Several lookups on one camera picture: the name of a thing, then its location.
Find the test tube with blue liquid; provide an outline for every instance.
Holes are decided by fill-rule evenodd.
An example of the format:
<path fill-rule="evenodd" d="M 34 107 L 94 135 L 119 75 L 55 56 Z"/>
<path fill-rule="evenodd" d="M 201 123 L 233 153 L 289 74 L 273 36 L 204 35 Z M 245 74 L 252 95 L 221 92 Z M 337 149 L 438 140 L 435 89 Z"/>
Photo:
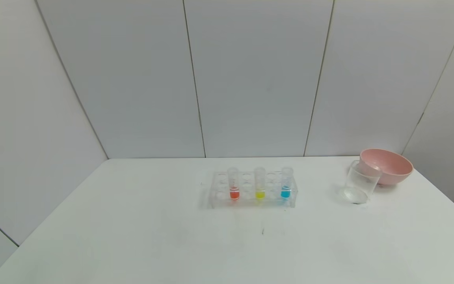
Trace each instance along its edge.
<path fill-rule="evenodd" d="M 292 177 L 294 170 L 290 167 L 281 169 L 281 197 L 287 199 L 292 192 Z"/>

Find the test tube with yellow liquid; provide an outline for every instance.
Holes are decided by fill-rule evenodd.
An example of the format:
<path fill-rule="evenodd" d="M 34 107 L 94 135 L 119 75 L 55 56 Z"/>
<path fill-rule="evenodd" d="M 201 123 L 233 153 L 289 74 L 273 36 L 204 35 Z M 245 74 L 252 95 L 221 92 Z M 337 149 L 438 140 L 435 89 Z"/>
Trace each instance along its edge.
<path fill-rule="evenodd" d="M 255 198 L 265 198 L 265 169 L 258 167 L 255 170 Z"/>

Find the blue liquid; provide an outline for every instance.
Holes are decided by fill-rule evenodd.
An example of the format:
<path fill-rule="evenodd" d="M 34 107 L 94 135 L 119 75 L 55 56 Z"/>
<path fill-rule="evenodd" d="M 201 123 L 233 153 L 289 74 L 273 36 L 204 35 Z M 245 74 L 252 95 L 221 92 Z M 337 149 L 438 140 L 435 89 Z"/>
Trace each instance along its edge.
<path fill-rule="evenodd" d="M 287 186 L 282 187 L 281 188 L 281 197 L 285 198 L 285 199 L 289 198 L 290 197 L 290 192 L 291 192 L 290 191 L 290 187 L 287 187 Z"/>

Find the red liquid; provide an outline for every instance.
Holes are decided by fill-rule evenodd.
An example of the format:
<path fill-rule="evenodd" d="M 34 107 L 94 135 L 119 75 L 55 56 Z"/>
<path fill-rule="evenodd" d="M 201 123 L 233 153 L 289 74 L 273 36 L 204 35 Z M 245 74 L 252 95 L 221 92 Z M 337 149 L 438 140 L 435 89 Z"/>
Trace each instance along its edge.
<path fill-rule="evenodd" d="M 231 189 L 231 199 L 238 199 L 239 198 L 239 190 L 237 187 Z"/>

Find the test tube with red liquid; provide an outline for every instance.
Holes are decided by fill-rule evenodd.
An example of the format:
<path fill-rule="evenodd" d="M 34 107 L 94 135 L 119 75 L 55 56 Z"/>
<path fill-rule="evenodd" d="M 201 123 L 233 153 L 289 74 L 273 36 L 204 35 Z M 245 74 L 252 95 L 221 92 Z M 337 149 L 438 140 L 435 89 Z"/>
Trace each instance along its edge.
<path fill-rule="evenodd" d="M 231 199 L 239 199 L 239 174 L 237 168 L 230 168 L 227 170 L 227 176 L 229 178 L 229 190 Z"/>

